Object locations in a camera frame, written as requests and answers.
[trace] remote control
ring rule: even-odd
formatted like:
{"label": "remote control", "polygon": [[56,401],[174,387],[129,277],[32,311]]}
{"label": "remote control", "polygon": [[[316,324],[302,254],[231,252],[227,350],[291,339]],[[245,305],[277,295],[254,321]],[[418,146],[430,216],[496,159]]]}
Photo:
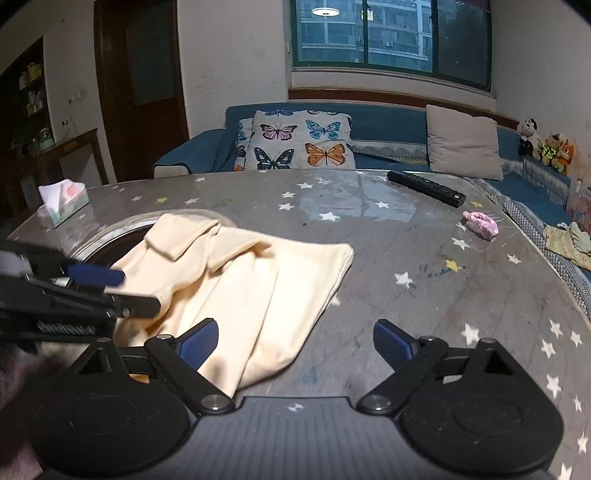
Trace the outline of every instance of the remote control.
{"label": "remote control", "polygon": [[424,179],[418,175],[407,173],[405,171],[389,171],[386,175],[389,181],[395,181],[417,192],[429,195],[443,203],[458,208],[466,200],[466,195],[456,192],[449,187],[435,183],[434,181]]}

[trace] cream cloth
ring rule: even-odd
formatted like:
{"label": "cream cloth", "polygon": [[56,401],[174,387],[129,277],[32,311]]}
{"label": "cream cloth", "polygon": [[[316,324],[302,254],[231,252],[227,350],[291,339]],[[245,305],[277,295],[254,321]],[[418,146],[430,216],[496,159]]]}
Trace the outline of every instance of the cream cloth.
{"label": "cream cloth", "polygon": [[121,319],[113,338],[143,345],[211,317],[219,341],[199,372],[233,396],[293,361],[352,261],[347,244],[306,244],[166,213],[114,265],[126,281],[111,290],[156,296],[160,314]]}

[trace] orange butterfly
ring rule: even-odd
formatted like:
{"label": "orange butterfly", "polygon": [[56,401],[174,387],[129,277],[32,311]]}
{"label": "orange butterfly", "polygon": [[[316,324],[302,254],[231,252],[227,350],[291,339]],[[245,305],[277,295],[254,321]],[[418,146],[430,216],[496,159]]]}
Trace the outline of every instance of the orange butterfly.
{"label": "orange butterfly", "polygon": [[346,159],[343,155],[345,153],[345,147],[343,144],[335,145],[328,150],[319,148],[311,143],[306,144],[306,152],[308,153],[308,163],[313,167],[317,167],[318,163],[325,161],[329,164],[329,160],[335,165],[342,165]]}

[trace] tissue box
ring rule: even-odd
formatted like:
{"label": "tissue box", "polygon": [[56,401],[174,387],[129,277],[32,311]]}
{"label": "tissue box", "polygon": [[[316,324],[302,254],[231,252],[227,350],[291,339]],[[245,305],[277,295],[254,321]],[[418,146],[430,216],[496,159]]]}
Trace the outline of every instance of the tissue box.
{"label": "tissue box", "polygon": [[37,217],[45,228],[55,228],[88,203],[86,186],[71,180],[39,187],[44,204]]}

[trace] panda stuffed toy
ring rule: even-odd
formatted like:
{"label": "panda stuffed toy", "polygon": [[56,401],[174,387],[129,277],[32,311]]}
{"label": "panda stuffed toy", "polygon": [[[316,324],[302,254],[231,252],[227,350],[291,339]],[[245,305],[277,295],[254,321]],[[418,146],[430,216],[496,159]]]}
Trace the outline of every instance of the panda stuffed toy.
{"label": "panda stuffed toy", "polygon": [[517,126],[519,133],[519,155],[530,155],[536,160],[540,159],[538,143],[542,143],[538,135],[538,124],[533,118],[528,118]]}

